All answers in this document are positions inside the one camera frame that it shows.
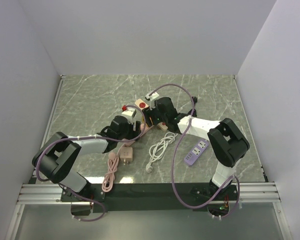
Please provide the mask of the pink cube adapter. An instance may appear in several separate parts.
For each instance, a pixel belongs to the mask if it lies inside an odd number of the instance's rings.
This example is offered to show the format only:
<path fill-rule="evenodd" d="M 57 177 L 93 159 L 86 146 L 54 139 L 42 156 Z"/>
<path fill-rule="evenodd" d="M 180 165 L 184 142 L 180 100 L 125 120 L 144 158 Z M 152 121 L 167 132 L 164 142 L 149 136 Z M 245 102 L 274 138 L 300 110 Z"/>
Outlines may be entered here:
<path fill-rule="evenodd" d="M 119 151 L 119 158 L 124 165 L 133 161 L 133 148 L 130 146 L 124 146 Z"/>

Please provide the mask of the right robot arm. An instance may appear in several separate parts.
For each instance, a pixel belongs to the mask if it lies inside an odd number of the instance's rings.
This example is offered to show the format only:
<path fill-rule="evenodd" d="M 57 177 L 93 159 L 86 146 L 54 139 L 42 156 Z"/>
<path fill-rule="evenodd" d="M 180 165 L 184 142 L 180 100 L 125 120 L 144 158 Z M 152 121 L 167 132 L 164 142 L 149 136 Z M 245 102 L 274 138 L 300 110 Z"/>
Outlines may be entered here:
<path fill-rule="evenodd" d="M 209 141 L 218 161 L 215 173 L 210 181 L 209 193 L 220 200 L 227 194 L 225 181 L 236 172 L 238 162 L 250 149 L 250 143 L 230 118 L 223 120 L 205 120 L 195 117 L 196 110 L 179 113 L 170 97 L 145 98 L 148 107 L 142 110 L 146 124 L 166 125 L 174 134 L 186 134 Z"/>

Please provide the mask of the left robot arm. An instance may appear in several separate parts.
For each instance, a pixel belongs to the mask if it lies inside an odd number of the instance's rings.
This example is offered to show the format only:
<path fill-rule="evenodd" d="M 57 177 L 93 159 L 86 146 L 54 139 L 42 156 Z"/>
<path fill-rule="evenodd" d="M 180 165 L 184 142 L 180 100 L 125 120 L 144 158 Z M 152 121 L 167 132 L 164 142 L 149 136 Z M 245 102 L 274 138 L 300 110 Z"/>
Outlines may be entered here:
<path fill-rule="evenodd" d="M 144 131 L 140 121 L 130 123 L 126 117 L 118 115 L 94 135 L 71 137 L 56 132 L 32 159 L 36 177 L 41 182 L 51 181 L 71 189 L 78 201 L 84 201 L 90 195 L 91 183 L 73 170 L 77 157 L 108 153 L 120 142 L 137 140 Z"/>

